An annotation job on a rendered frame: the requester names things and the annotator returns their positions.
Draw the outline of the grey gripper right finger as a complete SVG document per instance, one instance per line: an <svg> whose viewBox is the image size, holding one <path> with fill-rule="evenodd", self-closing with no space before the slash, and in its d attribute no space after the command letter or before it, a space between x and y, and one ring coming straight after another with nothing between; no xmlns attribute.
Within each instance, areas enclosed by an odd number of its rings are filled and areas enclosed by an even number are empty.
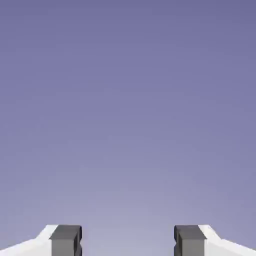
<svg viewBox="0 0 256 256"><path fill-rule="evenodd" d="M256 256L256 250L222 239L208 224L175 225L174 256Z"/></svg>

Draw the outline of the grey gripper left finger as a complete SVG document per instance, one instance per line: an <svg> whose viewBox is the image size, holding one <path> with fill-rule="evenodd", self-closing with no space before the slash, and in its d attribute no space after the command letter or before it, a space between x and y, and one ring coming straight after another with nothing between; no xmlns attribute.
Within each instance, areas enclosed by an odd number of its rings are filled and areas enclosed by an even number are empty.
<svg viewBox="0 0 256 256"><path fill-rule="evenodd" d="M48 224L33 239L0 250L0 256L83 256L77 224Z"/></svg>

